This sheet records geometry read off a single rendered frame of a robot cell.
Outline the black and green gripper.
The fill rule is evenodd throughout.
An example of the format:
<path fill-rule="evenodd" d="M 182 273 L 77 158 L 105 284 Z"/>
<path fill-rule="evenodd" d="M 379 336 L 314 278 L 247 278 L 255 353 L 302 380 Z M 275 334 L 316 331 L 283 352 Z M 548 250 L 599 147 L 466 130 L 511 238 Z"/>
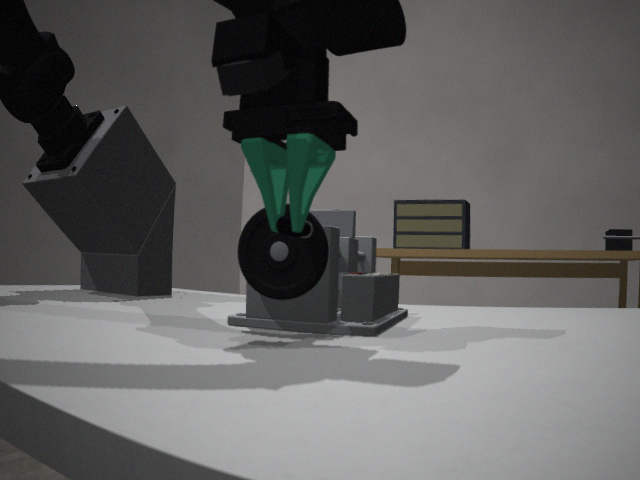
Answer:
<path fill-rule="evenodd" d="M 338 101 L 226 111 L 223 128 L 241 144 L 271 231 L 277 233 L 276 223 L 285 216 L 288 185 L 292 231 L 301 233 L 336 151 L 346 150 L 346 134 L 358 135 L 358 121 Z"/>

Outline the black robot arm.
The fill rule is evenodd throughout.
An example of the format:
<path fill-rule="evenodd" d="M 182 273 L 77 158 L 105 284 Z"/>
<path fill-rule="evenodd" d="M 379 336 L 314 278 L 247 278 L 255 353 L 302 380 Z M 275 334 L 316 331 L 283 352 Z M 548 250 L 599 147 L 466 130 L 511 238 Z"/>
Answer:
<path fill-rule="evenodd" d="M 216 23 L 211 62 L 239 109 L 328 101 L 327 49 L 344 56 L 406 38 L 399 0 L 213 1 L 235 16 Z M 37 168 L 66 169 L 105 118 L 71 107 L 63 94 L 73 62 L 55 34 L 37 30 L 24 0 L 0 0 L 0 66 L 1 102 L 46 152 Z"/>

